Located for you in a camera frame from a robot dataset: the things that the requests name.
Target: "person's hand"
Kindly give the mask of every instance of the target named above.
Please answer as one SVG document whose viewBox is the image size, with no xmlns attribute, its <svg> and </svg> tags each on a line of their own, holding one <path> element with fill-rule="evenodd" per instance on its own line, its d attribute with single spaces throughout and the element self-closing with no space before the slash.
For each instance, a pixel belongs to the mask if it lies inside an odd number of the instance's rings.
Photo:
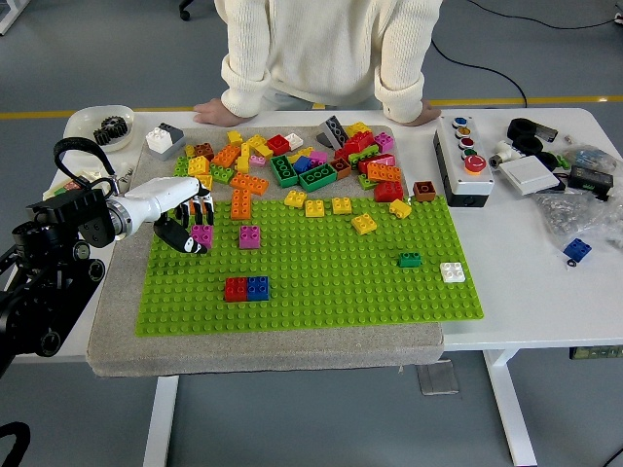
<svg viewBox="0 0 623 467">
<path fill-rule="evenodd" d="M 193 110 L 197 112 L 193 120 L 199 124 L 236 126 L 251 120 L 234 115 L 223 105 L 221 99 L 212 99 L 204 104 L 196 105 Z"/>
<path fill-rule="evenodd" d="M 441 115 L 441 110 L 436 109 L 435 107 L 430 105 L 430 102 L 428 102 L 426 99 L 422 99 L 420 116 L 417 117 L 412 122 L 408 122 L 407 124 L 402 124 L 402 125 L 404 126 L 424 125 L 424 124 L 427 124 L 428 122 L 432 122 L 440 115 Z"/>
</svg>

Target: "table leg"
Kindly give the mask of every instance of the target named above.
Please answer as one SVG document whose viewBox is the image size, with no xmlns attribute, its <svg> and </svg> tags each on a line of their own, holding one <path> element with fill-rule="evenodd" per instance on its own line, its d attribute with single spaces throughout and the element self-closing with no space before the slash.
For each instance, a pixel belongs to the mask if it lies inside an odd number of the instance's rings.
<svg viewBox="0 0 623 467">
<path fill-rule="evenodd" d="M 158 378 L 143 467 L 166 466 L 178 380 L 178 376 Z"/>
<path fill-rule="evenodd" d="M 29 2 L 30 0 L 7 0 L 10 10 L 0 21 L 0 36 L 5 35 Z"/>
<path fill-rule="evenodd" d="M 502 419 L 504 433 L 506 433 L 510 455 L 513 458 L 513 464 L 516 466 L 529 466 L 536 465 L 536 457 L 534 457 L 534 451 L 528 436 L 528 428 L 519 407 L 513 380 L 506 365 L 508 360 L 517 353 L 517 350 L 516 348 L 483 350 L 483 354 L 487 363 L 491 386 L 494 389 L 499 416 Z"/>
</svg>

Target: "black gear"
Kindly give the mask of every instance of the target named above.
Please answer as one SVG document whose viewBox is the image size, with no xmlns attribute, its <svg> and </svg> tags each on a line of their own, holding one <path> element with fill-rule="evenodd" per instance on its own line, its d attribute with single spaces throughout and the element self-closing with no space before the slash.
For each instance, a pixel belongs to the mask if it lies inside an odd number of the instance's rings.
<svg viewBox="0 0 623 467">
<path fill-rule="evenodd" d="M 128 124 L 122 117 L 108 117 L 103 120 L 101 127 L 111 138 L 119 138 L 128 132 Z"/>
<path fill-rule="evenodd" d="M 95 137 L 95 142 L 100 146 L 110 143 L 110 136 L 104 128 L 98 128 L 93 132 L 93 136 Z"/>
</svg>

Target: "yellow floor line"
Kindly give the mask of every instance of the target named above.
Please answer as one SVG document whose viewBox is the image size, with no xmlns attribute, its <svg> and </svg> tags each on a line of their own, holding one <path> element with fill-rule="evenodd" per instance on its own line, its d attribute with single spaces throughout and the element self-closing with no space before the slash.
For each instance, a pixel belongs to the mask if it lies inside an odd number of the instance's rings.
<svg viewBox="0 0 623 467">
<path fill-rule="evenodd" d="M 565 104 L 594 104 L 606 102 L 623 102 L 623 95 L 578 95 L 560 97 L 529 97 L 528 105 L 565 105 Z M 491 105 L 524 105 L 521 97 L 513 98 L 482 98 L 482 99 L 431 99 L 430 103 L 436 107 L 486 107 Z M 314 108 L 324 106 L 316 104 Z M 134 112 L 183 112 L 192 111 L 192 107 L 142 107 L 133 109 Z M 75 110 L 51 110 L 43 112 L 0 112 L 0 120 L 28 120 L 28 119 L 67 119 Z"/>
</svg>

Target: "white sweater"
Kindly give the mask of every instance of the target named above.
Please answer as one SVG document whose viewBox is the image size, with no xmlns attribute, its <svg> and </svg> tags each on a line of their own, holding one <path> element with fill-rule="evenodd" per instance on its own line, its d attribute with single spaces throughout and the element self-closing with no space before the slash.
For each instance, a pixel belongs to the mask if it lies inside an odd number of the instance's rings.
<svg viewBox="0 0 623 467">
<path fill-rule="evenodd" d="M 268 86 L 327 105 L 374 94 L 388 118 L 411 122 L 441 1 L 215 0 L 228 24 L 223 104 L 252 117 Z"/>
</svg>

